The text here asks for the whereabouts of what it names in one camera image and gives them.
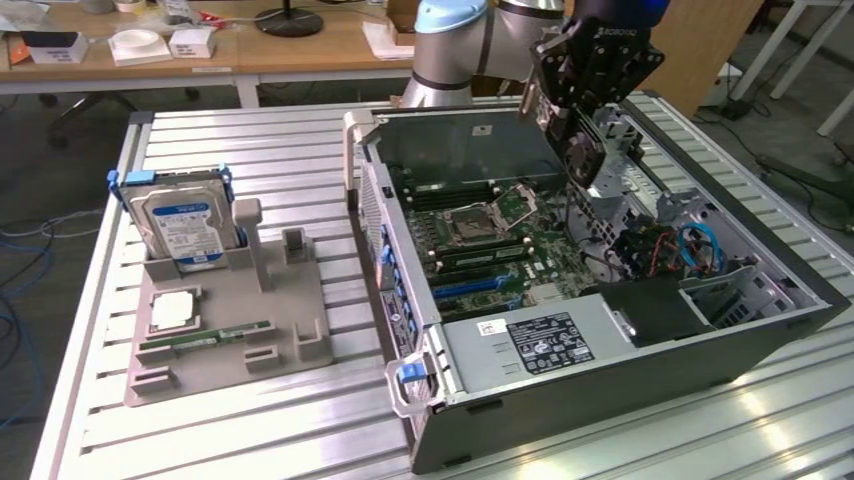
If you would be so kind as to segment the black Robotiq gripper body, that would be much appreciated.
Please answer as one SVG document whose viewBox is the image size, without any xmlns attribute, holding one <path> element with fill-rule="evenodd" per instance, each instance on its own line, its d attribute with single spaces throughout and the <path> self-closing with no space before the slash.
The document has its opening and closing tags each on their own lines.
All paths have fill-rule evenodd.
<svg viewBox="0 0 854 480">
<path fill-rule="evenodd" d="M 659 25 L 667 3 L 659 0 L 578 1 L 563 33 L 574 40 L 583 61 L 581 108 L 599 108 L 602 81 L 622 47 L 654 47 L 653 29 Z"/>
</svg>

